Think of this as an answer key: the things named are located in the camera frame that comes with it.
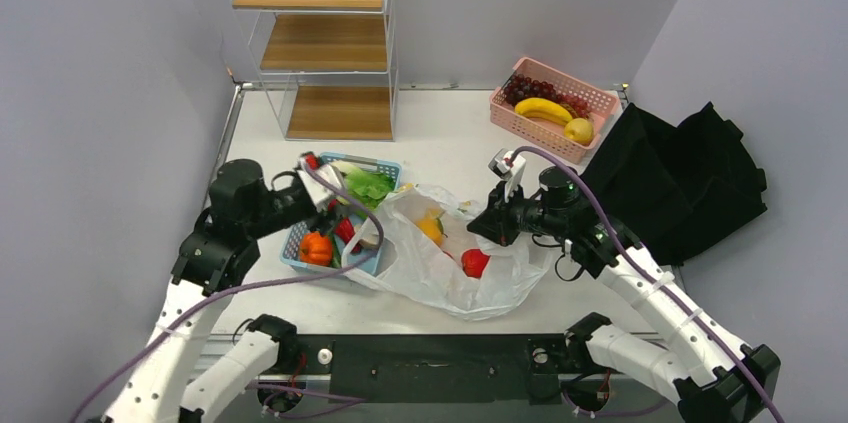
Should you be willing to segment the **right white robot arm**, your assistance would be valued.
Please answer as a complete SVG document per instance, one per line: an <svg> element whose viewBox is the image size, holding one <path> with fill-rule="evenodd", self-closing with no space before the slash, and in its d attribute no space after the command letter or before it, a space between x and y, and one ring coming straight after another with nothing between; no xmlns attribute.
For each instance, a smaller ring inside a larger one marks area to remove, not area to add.
<svg viewBox="0 0 848 423"><path fill-rule="evenodd" d="M772 408L781 365L774 351L748 345L696 305L572 170L547 169L540 196L527 198L519 158L495 160L490 169L500 181L468 224L471 233L501 246L523 233L569 244L580 270L621 297L664 341L657 346L591 313L566 333L572 368L622 373L673 403L687 422L750 422Z"/></svg>

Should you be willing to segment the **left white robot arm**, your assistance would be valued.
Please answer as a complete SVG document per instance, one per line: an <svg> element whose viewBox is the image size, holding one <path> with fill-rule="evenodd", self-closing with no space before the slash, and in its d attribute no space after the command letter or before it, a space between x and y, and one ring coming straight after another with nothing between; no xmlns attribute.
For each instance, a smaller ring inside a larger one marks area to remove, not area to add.
<svg viewBox="0 0 848 423"><path fill-rule="evenodd" d="M261 315L239 343L198 378L192 373L212 330L260 257L261 238L307 223L330 230L339 170L312 153L300 156L283 189L266 185L250 159L223 164L209 205L181 243L165 302L147 346L118 370L129 376L102 422L213 422L261 372L284 373L298 359L296 328Z"/></svg>

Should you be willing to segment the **red apple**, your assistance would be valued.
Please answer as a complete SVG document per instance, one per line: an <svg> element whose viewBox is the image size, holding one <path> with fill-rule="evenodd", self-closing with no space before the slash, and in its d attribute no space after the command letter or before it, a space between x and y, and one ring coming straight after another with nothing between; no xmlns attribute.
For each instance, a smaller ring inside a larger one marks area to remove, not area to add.
<svg viewBox="0 0 848 423"><path fill-rule="evenodd" d="M463 272L470 278L480 279L491 257L480 249L469 249L461 256Z"/></svg>

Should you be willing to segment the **small orange pumpkin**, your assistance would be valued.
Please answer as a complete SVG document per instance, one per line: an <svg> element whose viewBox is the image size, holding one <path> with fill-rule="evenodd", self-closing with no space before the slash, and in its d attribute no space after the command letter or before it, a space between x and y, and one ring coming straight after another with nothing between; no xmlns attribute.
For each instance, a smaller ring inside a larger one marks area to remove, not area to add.
<svg viewBox="0 0 848 423"><path fill-rule="evenodd" d="M299 243L298 259L300 262L320 267L332 265L335 254L333 239L319 232L306 234Z"/></svg>

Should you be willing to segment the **orange fruit with leaf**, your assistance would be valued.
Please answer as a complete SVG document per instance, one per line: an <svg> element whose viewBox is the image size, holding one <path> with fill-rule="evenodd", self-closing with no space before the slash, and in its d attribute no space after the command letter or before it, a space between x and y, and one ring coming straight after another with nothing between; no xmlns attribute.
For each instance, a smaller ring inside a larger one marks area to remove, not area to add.
<svg viewBox="0 0 848 423"><path fill-rule="evenodd" d="M415 222L418 229L436 246L441 247L445 239L444 227L441 221L442 210L430 209Z"/></svg>

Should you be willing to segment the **white plastic grocery bag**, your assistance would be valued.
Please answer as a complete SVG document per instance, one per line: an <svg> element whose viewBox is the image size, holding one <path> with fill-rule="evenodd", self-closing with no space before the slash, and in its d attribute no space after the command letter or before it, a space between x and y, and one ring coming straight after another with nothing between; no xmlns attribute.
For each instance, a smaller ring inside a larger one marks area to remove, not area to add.
<svg viewBox="0 0 848 423"><path fill-rule="evenodd" d="M430 209L442 210L445 239L436 246L415 225ZM467 224L484 209L475 201L462 202L434 185L408 185L389 194L376 208L376 228L383 241L378 268L362 271L365 256L351 262L352 247L342 251L346 278L369 289L394 293L437 308L466 321L505 315L519 307L553 267L557 252L535 245L521 235L501 247L467 231ZM462 254L480 249L491 257L480 279L465 275Z"/></svg>

